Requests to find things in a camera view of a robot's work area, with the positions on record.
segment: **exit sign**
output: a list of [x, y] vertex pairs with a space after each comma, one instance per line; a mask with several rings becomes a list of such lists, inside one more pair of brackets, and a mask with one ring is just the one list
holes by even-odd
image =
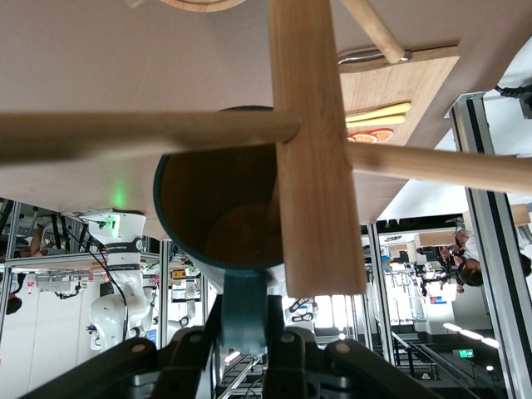
[[452, 353], [455, 357], [461, 357], [462, 359], [472, 359], [475, 357], [473, 349], [455, 349]]

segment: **orange slice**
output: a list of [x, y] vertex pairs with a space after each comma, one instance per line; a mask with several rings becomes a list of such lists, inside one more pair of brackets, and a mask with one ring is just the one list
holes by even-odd
[[366, 133], [353, 133], [347, 138], [349, 141], [354, 141], [356, 143], [368, 143], [373, 144], [377, 143], [377, 137], [374, 135], [368, 135]]
[[373, 135], [377, 138], [379, 143], [390, 140], [393, 137], [393, 129], [382, 127], [381, 129], [375, 129], [374, 131], [364, 132], [367, 135]]

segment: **fluorescent light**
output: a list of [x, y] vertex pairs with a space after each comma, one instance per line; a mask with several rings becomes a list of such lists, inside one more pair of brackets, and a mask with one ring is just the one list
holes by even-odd
[[468, 338], [475, 339], [477, 341], [480, 341], [483, 337], [480, 334], [477, 334], [476, 332], [472, 332], [469, 330], [460, 330], [460, 334], [465, 335]]
[[225, 362], [226, 363], [229, 363], [231, 362], [232, 360], [236, 359], [238, 356], [240, 356], [240, 352], [233, 352], [231, 353], [229, 356], [227, 356], [225, 358]]
[[488, 347], [494, 347], [499, 349], [499, 343], [493, 338], [482, 338], [482, 343], [485, 343]]
[[451, 331], [456, 331], [457, 333], [461, 331], [461, 327], [455, 326], [454, 324], [451, 324], [451, 323], [443, 323], [443, 327]]

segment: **green exit sign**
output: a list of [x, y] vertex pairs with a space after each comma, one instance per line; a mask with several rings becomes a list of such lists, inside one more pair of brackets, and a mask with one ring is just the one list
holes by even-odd
[[453, 351], [453, 354], [456, 357], [461, 357], [462, 359], [471, 359], [475, 357], [473, 349], [456, 349]]

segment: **ceiling light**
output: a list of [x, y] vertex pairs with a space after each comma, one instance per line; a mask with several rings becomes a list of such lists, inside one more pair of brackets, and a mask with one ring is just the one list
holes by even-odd
[[233, 352], [233, 353], [231, 353], [229, 356], [227, 356], [227, 357], [225, 358], [225, 362], [226, 362], [226, 363], [229, 363], [229, 362], [231, 362], [232, 360], [236, 359], [239, 355], [240, 355], [240, 352]]
[[451, 323], [444, 323], [443, 324], [443, 327], [444, 328], [447, 328], [448, 330], [451, 330], [451, 331], [456, 331], [457, 333], [459, 331], [461, 331], [461, 328], [458, 327], [458, 326], [455, 326], [454, 324], [451, 324]]
[[495, 349], [499, 349], [499, 343], [493, 339], [493, 338], [482, 338], [482, 343], [485, 343], [488, 347], [494, 347]]
[[475, 339], [477, 341], [483, 338], [480, 334], [477, 334], [476, 332], [472, 332], [469, 330], [460, 330], [459, 333], [462, 335], [465, 335], [468, 338]]

